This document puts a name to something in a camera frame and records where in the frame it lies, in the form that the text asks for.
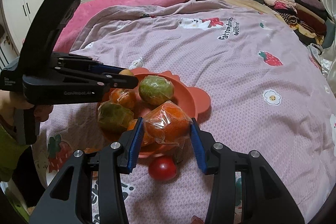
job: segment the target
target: strawberry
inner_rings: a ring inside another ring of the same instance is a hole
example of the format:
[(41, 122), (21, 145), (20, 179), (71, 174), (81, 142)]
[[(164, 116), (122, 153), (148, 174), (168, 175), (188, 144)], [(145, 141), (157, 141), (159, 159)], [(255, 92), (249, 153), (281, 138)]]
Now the strawberry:
[(62, 168), (71, 156), (72, 149), (66, 142), (61, 141), (61, 135), (58, 134), (49, 138), (48, 153), (49, 173), (51, 173), (53, 170), (59, 171)]
[(281, 63), (279, 58), (275, 57), (269, 52), (259, 52), (259, 55), (264, 59), (264, 62), (270, 66), (273, 67), (283, 66), (283, 63)]

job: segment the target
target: orange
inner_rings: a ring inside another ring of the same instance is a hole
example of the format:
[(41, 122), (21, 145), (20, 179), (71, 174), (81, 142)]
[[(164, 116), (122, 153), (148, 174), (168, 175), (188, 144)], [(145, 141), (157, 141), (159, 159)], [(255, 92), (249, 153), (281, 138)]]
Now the orange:
[(137, 97), (134, 90), (115, 89), (110, 94), (110, 101), (133, 110), (137, 102)]
[[(131, 120), (131, 121), (129, 122), (129, 124), (128, 124), (127, 131), (134, 129), (135, 124), (137, 123), (137, 121), (138, 121), (137, 119), (135, 119), (135, 120)], [(151, 137), (150, 135), (148, 135), (147, 132), (145, 132), (144, 135), (143, 135), (143, 139), (142, 139), (141, 147), (144, 147), (144, 146), (149, 145), (149, 144), (151, 144), (151, 143), (154, 143), (154, 138)]]
[(144, 128), (157, 143), (180, 146), (190, 133), (190, 122), (179, 106), (167, 101), (145, 115)]

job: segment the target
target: red tomato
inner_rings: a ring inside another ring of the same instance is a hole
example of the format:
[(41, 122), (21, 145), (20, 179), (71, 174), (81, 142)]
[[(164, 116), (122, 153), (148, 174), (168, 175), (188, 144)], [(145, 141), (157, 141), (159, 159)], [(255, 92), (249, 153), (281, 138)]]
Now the red tomato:
[(155, 180), (167, 181), (176, 176), (177, 168), (172, 157), (162, 156), (151, 162), (148, 173)]

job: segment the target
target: orange plate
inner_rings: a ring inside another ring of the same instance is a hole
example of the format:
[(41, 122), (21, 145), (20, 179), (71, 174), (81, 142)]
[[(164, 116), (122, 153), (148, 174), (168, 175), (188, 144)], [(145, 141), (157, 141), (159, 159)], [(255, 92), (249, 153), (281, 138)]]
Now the orange plate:
[[(190, 117), (197, 120), (198, 116), (204, 112), (207, 112), (211, 106), (211, 100), (209, 95), (199, 88), (188, 87), (180, 81), (180, 77), (173, 75), (170, 71), (165, 71), (163, 73), (152, 73), (145, 68), (136, 68), (132, 72), (139, 79), (139, 83), (147, 75), (159, 75), (168, 80), (170, 80), (174, 85), (174, 97), (172, 101), (177, 104), (183, 111)], [(142, 101), (138, 92), (138, 87), (135, 88), (137, 105), (134, 111), (134, 118), (143, 117), (145, 114), (153, 110), (155, 107)], [(98, 107), (102, 102), (109, 99), (110, 93), (113, 89), (107, 92), (100, 103), (97, 104), (96, 117), (98, 117)], [(115, 142), (119, 139), (119, 135), (112, 134), (107, 130), (100, 129), (105, 139), (109, 142)], [(139, 158), (145, 159), (148, 157), (160, 157), (164, 155), (168, 150), (171, 150), (174, 146), (161, 145), (158, 143), (153, 143), (141, 148), (139, 153)]]

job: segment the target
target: green fruit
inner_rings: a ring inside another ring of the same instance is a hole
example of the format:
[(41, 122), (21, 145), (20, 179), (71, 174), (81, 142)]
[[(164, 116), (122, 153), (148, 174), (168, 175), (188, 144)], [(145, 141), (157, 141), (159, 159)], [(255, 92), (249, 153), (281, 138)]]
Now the green fruit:
[(174, 85), (164, 77), (148, 75), (140, 82), (139, 95), (145, 102), (160, 106), (174, 96)]
[(103, 102), (98, 108), (98, 124), (111, 133), (121, 134), (127, 131), (128, 124), (134, 119), (134, 113), (120, 104)]

